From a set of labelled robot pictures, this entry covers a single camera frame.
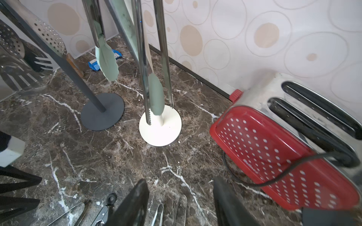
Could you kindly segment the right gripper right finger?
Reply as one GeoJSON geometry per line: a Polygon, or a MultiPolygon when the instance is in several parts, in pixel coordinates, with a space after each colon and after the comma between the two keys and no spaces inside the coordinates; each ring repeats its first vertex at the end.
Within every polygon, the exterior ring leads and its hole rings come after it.
{"type": "Polygon", "coordinates": [[[219,226],[259,225],[223,178],[215,177],[213,185],[217,223],[219,226]]]}

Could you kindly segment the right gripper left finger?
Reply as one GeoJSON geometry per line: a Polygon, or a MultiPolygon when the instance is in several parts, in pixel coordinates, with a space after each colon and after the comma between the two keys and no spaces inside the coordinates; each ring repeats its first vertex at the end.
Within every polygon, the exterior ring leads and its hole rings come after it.
{"type": "Polygon", "coordinates": [[[117,210],[108,218],[105,226],[144,226],[149,194],[146,180],[139,180],[117,210]]]}

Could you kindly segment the white utensil rack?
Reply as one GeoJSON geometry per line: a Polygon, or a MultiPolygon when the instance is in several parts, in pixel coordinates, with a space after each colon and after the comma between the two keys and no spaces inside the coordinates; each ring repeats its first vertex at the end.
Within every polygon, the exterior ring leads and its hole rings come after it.
{"type": "MultiPolygon", "coordinates": [[[[129,15],[131,16],[131,19],[133,19],[131,1],[129,3],[127,3],[125,1],[125,4],[129,10],[129,15]]],[[[108,1],[107,7],[110,11],[110,9],[111,9],[110,1],[108,1]]],[[[116,26],[118,26],[118,22],[115,20],[115,17],[113,17],[113,19],[115,21],[116,26]]],[[[124,32],[120,31],[120,30],[119,30],[119,32],[121,33],[123,39],[125,40],[127,48],[130,51],[134,61],[138,64],[138,68],[139,68],[139,72],[140,72],[140,65],[135,60],[135,54],[131,50],[130,44],[126,40],[124,32]]],[[[170,107],[166,85],[164,84],[163,87],[164,87],[164,97],[165,97],[165,110],[164,110],[162,116],[164,117],[164,125],[162,127],[149,126],[146,123],[145,112],[142,115],[142,117],[140,119],[140,123],[139,123],[140,135],[148,144],[155,146],[155,147],[163,147],[163,146],[167,146],[167,145],[171,144],[178,138],[178,136],[181,132],[181,129],[182,129],[181,117],[180,117],[179,113],[174,109],[174,107],[173,108],[170,107]]]]}

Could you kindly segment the dark grey utensil rack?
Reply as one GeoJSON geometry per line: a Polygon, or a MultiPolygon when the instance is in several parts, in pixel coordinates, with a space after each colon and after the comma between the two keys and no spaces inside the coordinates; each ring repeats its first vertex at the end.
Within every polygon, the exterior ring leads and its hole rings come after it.
{"type": "MultiPolygon", "coordinates": [[[[1,12],[32,41],[33,38],[25,32],[21,24],[10,14],[1,3],[1,12]]],[[[76,70],[67,61],[67,55],[60,57],[49,49],[46,45],[34,42],[44,52],[46,52],[58,66],[67,74],[80,91],[89,99],[81,112],[81,122],[84,127],[92,131],[103,131],[114,126],[122,117],[124,112],[124,101],[115,93],[102,93],[95,95],[86,85],[84,80],[78,75],[76,70]]]]}

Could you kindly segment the green tongs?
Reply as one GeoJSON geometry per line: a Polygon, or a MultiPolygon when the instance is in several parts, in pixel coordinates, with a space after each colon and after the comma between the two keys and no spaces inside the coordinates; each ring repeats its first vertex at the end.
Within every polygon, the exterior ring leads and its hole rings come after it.
{"type": "MultiPolygon", "coordinates": [[[[96,45],[96,59],[104,76],[111,82],[118,78],[119,70],[112,49],[106,42],[99,1],[82,1],[88,23],[96,45]]],[[[138,61],[137,35],[134,19],[131,19],[125,1],[110,1],[110,12],[118,22],[118,28],[125,34],[130,48],[138,61]]]]}

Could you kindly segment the small steel tongs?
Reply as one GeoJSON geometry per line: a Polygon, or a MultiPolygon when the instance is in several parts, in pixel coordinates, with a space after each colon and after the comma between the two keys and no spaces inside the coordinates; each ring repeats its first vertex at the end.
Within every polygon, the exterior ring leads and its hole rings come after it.
{"type": "Polygon", "coordinates": [[[157,207],[157,210],[151,222],[151,226],[162,226],[163,216],[164,216],[164,205],[161,203],[157,207]]]}

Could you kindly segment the black tongs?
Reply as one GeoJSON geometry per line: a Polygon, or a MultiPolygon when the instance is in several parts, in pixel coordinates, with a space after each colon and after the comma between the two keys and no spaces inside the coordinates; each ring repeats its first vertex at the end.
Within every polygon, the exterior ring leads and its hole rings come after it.
{"type": "Polygon", "coordinates": [[[104,226],[108,220],[108,217],[113,211],[114,204],[117,201],[116,193],[111,193],[106,198],[106,205],[102,207],[91,226],[104,226]]]}

